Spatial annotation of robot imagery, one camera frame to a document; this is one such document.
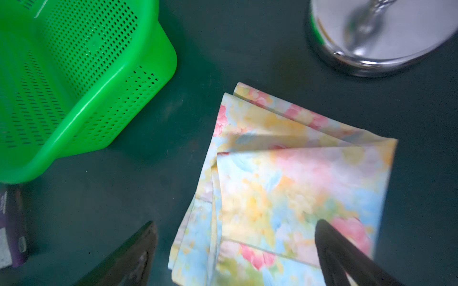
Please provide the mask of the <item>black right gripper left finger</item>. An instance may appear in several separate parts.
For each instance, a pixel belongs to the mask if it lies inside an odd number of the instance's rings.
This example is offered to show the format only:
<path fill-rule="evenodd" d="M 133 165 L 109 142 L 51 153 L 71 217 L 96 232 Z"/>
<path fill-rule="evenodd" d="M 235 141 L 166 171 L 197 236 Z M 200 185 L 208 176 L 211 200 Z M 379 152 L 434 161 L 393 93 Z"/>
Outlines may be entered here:
<path fill-rule="evenodd" d="M 149 280 L 157 243 L 157 226 L 149 221 L 75 284 L 145 286 Z"/>

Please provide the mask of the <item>pastel floral skirt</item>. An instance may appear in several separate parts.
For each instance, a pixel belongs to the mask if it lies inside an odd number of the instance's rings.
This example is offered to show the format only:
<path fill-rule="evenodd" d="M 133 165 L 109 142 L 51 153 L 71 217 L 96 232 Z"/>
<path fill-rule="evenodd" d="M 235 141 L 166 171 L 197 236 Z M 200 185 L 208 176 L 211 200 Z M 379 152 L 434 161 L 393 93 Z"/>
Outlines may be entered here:
<path fill-rule="evenodd" d="M 397 140 L 238 83 L 169 254 L 179 286 L 322 286 L 325 220 L 373 257 Z"/>

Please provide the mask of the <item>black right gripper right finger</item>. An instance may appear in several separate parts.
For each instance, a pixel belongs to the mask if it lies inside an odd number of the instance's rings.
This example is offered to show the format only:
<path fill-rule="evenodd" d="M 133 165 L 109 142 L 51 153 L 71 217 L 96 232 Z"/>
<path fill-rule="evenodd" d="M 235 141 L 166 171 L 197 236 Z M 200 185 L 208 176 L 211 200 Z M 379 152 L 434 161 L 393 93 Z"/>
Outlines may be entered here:
<path fill-rule="evenodd" d="M 316 225 L 315 244 L 327 286 L 349 286 L 349 279 L 359 286 L 401 286 L 326 220 Z"/>

